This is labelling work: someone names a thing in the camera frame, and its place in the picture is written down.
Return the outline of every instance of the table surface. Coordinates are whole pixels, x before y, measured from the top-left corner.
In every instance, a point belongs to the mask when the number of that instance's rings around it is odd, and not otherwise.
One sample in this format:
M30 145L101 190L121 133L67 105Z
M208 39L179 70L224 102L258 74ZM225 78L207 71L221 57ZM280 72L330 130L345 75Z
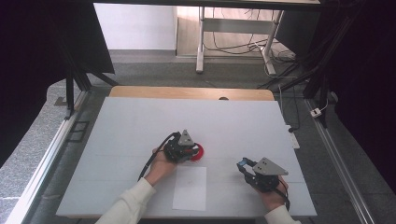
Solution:
M221 96L230 101L219 101ZM205 148L200 161L183 166L206 167L206 209L172 209L176 175L171 175L156 187L145 217L262 217L257 193L245 183L236 163L242 157L259 161L264 156L290 173L284 176L290 185L290 213L316 215L270 91L169 87L113 88L57 215L101 216L135 183L151 149L184 128Z

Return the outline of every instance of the human hand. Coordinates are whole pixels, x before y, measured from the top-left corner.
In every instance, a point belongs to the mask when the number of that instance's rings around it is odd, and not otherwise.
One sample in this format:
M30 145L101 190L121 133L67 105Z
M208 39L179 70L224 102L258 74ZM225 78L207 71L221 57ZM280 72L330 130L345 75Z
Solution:
M279 189L282 193L286 194L288 187L289 187L289 185L285 182L285 180L280 175L279 176L279 185L276 188ZM262 204L264 205L264 207L267 209L268 212L271 212L272 210L285 204L285 200L274 191L262 193L257 189L255 189L255 190L259 193L260 197L262 198Z
M157 148L152 149L152 153L155 153L156 150ZM161 149L152 161L145 179L154 187L161 179L172 174L176 167L177 164L166 159L165 153Z

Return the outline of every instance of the red object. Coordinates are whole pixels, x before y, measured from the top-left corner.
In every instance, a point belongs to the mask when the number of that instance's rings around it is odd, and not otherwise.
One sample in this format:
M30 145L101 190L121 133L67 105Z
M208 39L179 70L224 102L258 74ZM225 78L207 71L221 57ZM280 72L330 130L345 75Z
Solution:
M199 145L198 143L196 145L198 146L199 151L195 156L193 156L191 158L191 161L198 161L204 156L204 148L201 145Z

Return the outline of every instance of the black cloth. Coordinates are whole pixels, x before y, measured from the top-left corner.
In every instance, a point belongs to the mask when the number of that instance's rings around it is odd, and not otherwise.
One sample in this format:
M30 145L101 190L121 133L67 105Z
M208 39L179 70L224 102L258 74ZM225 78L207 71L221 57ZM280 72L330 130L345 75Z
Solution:
M396 192L396 16L388 2L368 0L330 67L339 119Z
M0 7L0 165L46 102L48 87L76 62L114 73L93 4L6 1Z

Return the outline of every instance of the white sleeve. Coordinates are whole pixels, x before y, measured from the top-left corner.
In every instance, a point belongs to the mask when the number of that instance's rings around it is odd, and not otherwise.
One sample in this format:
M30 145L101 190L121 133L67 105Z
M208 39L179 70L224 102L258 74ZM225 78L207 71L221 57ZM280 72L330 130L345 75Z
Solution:
M285 205L279 206L264 216L268 224L301 224L300 221L294 221Z
M146 211L146 205L156 190L145 178L125 190L111 208L105 212L96 224L135 224Z

